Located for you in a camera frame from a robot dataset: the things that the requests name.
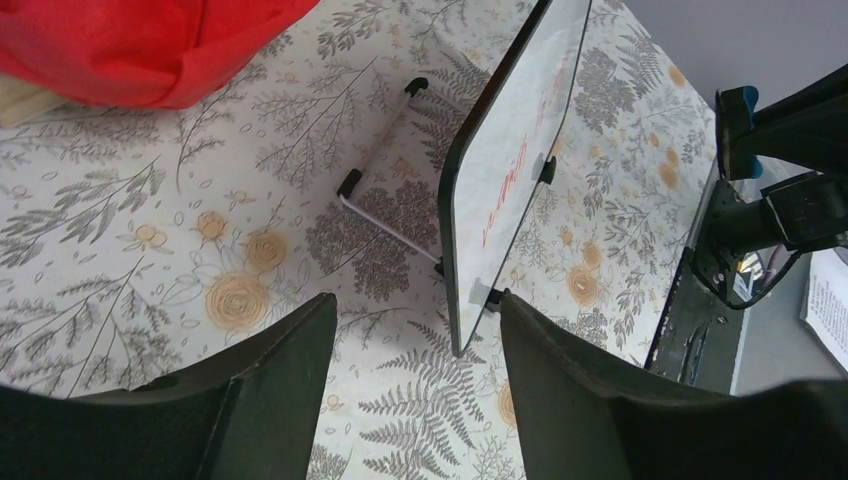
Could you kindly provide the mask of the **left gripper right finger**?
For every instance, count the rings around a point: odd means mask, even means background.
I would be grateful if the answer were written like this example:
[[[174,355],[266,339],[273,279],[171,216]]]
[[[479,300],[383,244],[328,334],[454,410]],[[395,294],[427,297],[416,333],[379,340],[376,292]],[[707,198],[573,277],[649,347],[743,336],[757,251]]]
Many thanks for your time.
[[[681,384],[560,328],[505,293],[500,329],[530,479],[843,479],[847,385],[749,396]]]

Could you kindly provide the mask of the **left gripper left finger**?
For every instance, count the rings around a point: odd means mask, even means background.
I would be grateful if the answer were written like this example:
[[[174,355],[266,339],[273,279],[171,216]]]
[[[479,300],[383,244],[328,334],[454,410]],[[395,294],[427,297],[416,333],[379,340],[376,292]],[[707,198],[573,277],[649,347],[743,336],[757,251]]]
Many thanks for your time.
[[[303,479],[337,327],[322,293],[134,390],[1,391],[5,479]]]

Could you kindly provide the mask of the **white board black frame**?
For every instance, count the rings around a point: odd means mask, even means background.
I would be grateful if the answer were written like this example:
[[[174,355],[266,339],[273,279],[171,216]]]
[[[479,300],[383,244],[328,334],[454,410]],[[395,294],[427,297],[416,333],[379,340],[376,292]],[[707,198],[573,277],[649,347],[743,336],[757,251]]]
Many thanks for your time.
[[[556,172],[589,1],[540,1],[448,149],[437,208],[451,350],[461,357],[485,311],[537,187]]]

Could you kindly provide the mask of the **blue black whiteboard eraser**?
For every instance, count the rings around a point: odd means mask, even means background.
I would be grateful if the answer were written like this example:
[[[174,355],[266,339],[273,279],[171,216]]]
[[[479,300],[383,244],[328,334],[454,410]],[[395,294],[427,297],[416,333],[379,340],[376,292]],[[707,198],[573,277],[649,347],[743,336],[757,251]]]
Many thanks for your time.
[[[746,85],[715,94],[716,162],[720,176],[727,181],[759,178],[763,167],[756,154],[740,150],[736,144],[754,127],[753,117],[759,91]]]

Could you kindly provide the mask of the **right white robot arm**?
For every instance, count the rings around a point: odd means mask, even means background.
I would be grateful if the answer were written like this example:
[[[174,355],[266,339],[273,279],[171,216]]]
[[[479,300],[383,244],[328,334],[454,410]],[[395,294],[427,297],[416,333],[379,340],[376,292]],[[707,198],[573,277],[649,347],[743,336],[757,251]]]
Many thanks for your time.
[[[847,69],[829,73],[765,108],[746,85],[715,95],[719,178],[688,259],[692,274],[732,310],[759,302],[733,291],[738,263],[749,253],[782,246],[792,266],[803,254],[847,244]],[[761,158],[803,168],[746,202],[733,187],[762,175]]]

